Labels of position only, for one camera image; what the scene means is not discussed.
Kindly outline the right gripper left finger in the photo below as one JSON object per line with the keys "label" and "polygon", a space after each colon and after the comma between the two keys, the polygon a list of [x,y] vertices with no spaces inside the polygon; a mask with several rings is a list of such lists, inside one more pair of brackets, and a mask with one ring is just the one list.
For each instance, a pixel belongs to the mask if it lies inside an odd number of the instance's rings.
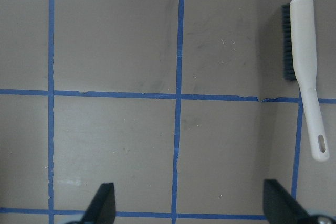
{"label": "right gripper left finger", "polygon": [[79,223],[113,224],[116,218],[114,183],[103,183],[98,188]]}

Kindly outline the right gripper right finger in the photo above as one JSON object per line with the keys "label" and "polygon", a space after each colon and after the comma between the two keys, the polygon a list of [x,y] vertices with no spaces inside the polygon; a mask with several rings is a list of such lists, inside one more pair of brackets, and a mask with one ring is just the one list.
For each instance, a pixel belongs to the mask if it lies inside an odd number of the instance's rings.
{"label": "right gripper right finger", "polygon": [[263,212],[270,224],[315,223],[306,210],[275,179],[263,183]]}

